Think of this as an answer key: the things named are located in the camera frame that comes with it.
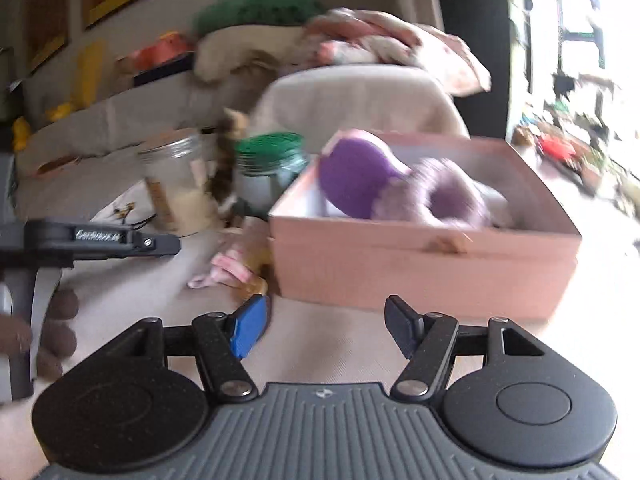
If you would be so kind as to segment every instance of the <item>purple oval object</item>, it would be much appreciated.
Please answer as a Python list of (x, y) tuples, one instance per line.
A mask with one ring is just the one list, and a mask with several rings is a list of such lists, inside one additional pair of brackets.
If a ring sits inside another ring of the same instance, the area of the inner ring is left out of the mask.
[(318, 173), (329, 202), (352, 218), (370, 219), (374, 200), (390, 179), (404, 177), (403, 168), (376, 136), (352, 130), (321, 156)]

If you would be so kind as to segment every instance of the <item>logo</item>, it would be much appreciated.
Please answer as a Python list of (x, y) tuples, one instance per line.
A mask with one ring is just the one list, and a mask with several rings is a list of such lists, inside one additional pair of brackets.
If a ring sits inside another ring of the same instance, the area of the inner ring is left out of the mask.
[(117, 231), (87, 231), (85, 229), (78, 229), (76, 231), (76, 240), (83, 242), (119, 242), (120, 233)]
[(316, 397), (320, 397), (321, 399), (328, 399), (334, 394), (329, 388), (320, 388), (314, 393), (316, 394)]

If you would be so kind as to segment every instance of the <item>wall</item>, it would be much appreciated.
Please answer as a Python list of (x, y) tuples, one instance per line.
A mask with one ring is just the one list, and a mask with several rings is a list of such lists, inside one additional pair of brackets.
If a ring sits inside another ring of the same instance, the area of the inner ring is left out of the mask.
[[(111, 54), (122, 56), (153, 41), (168, 30), (190, 30), (193, 16), (215, 0), (139, 0), (85, 32), (80, 0), (70, 0), (70, 44), (44, 64), (26, 82), (28, 107), (40, 115), (46, 107), (65, 101), (78, 51), (104, 38)], [(22, 41), (23, 0), (0, 0), (0, 44), (16, 49), (18, 74), (26, 76)], [(397, 12), (396, 0), (326, 0), (331, 7)]]

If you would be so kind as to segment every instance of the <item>metal screw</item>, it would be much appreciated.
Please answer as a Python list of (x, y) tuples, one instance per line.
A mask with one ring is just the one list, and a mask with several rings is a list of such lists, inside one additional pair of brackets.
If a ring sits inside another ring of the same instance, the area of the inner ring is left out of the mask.
[(227, 381), (220, 386), (220, 390), (227, 397), (244, 397), (249, 395), (252, 389), (246, 381)]
[(407, 397), (421, 397), (429, 391), (429, 387), (422, 381), (401, 381), (396, 384), (396, 390)]

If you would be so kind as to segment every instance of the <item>jar lid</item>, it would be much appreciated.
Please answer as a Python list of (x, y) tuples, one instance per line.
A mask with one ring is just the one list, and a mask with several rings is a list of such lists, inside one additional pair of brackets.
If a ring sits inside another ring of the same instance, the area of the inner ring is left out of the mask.
[(149, 155), (151, 153), (161, 152), (165, 148), (170, 148), (173, 156), (179, 156), (177, 153), (185, 155), (194, 149), (200, 142), (200, 133), (194, 128), (184, 128), (165, 132), (147, 139), (138, 147), (139, 155)]
[(302, 150), (302, 137), (290, 132), (249, 137), (236, 144), (238, 163), (252, 166), (272, 166)]

